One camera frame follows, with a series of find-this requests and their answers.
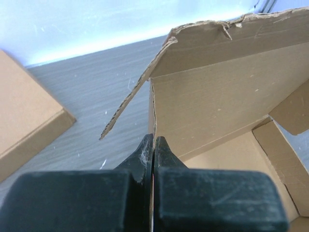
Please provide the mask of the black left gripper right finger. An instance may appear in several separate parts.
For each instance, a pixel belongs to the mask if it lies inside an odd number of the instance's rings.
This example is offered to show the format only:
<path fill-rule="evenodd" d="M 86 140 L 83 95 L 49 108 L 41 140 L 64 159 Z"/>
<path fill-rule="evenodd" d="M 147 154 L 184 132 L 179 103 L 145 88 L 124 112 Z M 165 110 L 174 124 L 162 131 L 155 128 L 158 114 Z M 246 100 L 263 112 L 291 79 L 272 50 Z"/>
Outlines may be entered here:
<path fill-rule="evenodd" d="M 154 148 L 154 174 L 159 168 L 183 168 L 188 167 L 171 151 L 164 136 L 158 136 Z"/>

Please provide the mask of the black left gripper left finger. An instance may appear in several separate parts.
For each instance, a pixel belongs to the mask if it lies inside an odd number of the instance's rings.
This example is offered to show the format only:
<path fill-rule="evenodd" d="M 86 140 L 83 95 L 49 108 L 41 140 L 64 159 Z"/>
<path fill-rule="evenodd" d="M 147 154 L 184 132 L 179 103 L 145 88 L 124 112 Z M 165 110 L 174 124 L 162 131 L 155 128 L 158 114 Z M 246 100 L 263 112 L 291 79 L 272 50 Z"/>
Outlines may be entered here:
<path fill-rule="evenodd" d="M 137 149 L 123 162 L 115 167 L 115 170 L 129 171 L 138 184 L 144 184 L 150 180 L 153 159 L 153 134 L 146 134 Z"/>

